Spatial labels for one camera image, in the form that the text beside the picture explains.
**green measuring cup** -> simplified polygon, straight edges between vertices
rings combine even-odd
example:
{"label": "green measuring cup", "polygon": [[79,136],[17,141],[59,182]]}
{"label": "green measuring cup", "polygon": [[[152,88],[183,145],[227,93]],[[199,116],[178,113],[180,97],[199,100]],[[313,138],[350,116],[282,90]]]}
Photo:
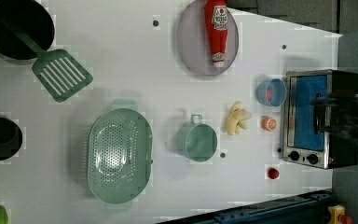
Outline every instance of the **green measuring cup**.
{"label": "green measuring cup", "polygon": [[176,145],[191,160],[207,161],[216,151],[217,135],[212,127],[202,124],[202,115],[191,115],[191,122],[179,130]]}

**small blue bowl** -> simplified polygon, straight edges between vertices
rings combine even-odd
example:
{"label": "small blue bowl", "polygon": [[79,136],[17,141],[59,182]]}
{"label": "small blue bowl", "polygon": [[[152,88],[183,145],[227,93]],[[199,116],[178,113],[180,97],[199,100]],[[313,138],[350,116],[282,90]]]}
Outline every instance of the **small blue bowl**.
{"label": "small blue bowl", "polygon": [[[271,91],[272,98],[267,99],[267,91]],[[264,81],[257,87],[257,100],[262,105],[281,106],[286,99],[287,89],[284,82],[278,78]]]}

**white tabletop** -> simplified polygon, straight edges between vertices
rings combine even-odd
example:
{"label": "white tabletop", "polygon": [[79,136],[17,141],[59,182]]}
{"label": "white tabletop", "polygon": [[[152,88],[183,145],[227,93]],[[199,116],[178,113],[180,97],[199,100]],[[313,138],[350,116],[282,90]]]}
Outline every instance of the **white tabletop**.
{"label": "white tabletop", "polygon": [[[18,155],[0,162],[0,203],[10,223],[155,223],[331,188],[331,170],[279,158],[280,133],[266,133],[259,123],[262,116],[280,122],[280,109],[259,104],[255,88],[289,70],[337,68],[339,35],[231,9],[240,32],[236,61],[220,76],[197,76],[175,46],[176,22],[190,2],[42,2],[56,23],[53,49],[67,49],[94,81],[57,104],[30,64],[0,57],[0,116],[25,135]],[[154,163],[144,192],[112,209],[90,191],[86,153],[92,124],[117,98],[136,100],[151,124]],[[247,130],[229,136],[222,127],[236,101],[253,117]],[[179,155],[174,144],[193,113],[218,133],[218,149],[205,163]],[[279,179],[266,178],[270,166]]]}

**bottle label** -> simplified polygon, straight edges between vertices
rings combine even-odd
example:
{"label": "bottle label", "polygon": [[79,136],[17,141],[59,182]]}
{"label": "bottle label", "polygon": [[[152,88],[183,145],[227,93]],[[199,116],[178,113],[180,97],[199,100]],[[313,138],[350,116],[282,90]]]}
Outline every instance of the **bottle label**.
{"label": "bottle label", "polygon": [[215,53],[212,55],[213,61],[224,61],[225,60],[225,54],[224,53]]}
{"label": "bottle label", "polygon": [[212,23],[215,30],[226,30],[228,27],[227,8],[225,6],[215,6],[213,10]]}

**red ketchup bottle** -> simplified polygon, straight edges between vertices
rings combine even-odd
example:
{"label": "red ketchup bottle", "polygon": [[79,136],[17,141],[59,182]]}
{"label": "red ketchup bottle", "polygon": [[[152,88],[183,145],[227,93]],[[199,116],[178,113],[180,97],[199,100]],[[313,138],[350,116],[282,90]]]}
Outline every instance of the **red ketchup bottle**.
{"label": "red ketchup bottle", "polygon": [[228,12],[225,0],[208,0],[205,4],[205,25],[208,33],[213,65],[225,65]]}

